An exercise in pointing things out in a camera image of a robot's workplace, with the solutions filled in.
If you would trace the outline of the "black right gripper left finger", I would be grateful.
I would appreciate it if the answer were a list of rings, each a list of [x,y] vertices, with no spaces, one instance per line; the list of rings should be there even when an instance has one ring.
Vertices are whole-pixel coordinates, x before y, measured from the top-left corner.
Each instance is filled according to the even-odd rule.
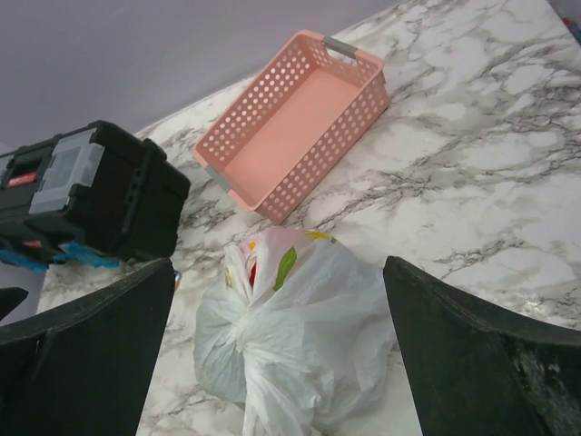
[[[175,291],[168,259],[1,329],[4,435],[134,435]]]

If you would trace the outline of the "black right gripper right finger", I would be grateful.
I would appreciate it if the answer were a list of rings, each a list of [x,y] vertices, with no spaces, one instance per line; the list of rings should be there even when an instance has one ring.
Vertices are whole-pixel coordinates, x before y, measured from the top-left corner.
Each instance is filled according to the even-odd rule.
[[[577,435],[580,333],[390,256],[389,308],[425,435]]]

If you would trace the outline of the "white plastic bag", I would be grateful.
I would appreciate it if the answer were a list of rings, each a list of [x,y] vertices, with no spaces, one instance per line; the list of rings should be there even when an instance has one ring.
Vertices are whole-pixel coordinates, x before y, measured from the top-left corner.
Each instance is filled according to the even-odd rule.
[[[242,408],[246,435],[329,435],[379,408],[396,342],[377,265],[326,233],[271,227],[224,248],[194,370]]]

